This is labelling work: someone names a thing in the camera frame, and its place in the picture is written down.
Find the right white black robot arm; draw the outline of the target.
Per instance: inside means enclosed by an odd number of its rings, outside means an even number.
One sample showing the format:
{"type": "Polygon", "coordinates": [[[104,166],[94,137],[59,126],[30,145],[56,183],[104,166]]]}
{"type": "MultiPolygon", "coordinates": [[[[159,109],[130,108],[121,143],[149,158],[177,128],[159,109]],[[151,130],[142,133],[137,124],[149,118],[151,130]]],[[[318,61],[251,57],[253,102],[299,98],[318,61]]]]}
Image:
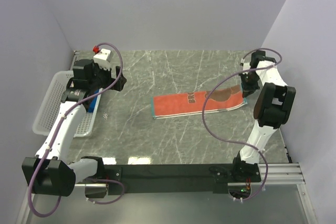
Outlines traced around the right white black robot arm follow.
{"type": "Polygon", "coordinates": [[[277,69],[279,61],[266,56],[267,51],[254,50],[249,63],[245,63],[245,59],[240,63],[243,67],[239,74],[243,98],[258,89],[261,91],[253,111],[254,127],[247,144],[233,160],[231,176],[238,182],[260,180],[260,154],[271,136],[287,123],[296,96],[296,89],[283,81],[277,69]]]}

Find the brown orange bear towel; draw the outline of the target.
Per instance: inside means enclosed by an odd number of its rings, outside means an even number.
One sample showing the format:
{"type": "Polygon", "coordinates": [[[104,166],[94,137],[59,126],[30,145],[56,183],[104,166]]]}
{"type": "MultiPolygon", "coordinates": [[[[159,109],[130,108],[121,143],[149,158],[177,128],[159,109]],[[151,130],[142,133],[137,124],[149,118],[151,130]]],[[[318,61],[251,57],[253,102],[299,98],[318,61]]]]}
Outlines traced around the brown orange bear towel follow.
{"type": "Polygon", "coordinates": [[[240,85],[235,85],[222,90],[197,91],[155,96],[151,100],[151,112],[155,119],[174,118],[202,113],[204,102],[205,113],[216,113],[235,110],[247,104],[243,98],[240,85]]]}

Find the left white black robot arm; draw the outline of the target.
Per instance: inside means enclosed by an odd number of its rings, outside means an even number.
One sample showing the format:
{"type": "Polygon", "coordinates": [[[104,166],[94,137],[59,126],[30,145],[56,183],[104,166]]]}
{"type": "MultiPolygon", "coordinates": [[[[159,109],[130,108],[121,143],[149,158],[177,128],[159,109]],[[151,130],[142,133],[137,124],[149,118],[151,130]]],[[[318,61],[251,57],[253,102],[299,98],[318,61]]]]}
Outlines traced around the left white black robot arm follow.
{"type": "Polygon", "coordinates": [[[30,193],[67,197],[82,180],[104,180],[106,170],[101,157],[85,156],[71,165],[64,159],[91,101],[107,90],[123,89],[127,80],[122,70],[123,66],[103,69],[93,60],[75,62],[72,78],[61,96],[59,114],[45,143],[34,157],[27,157],[22,163],[30,193]]]}

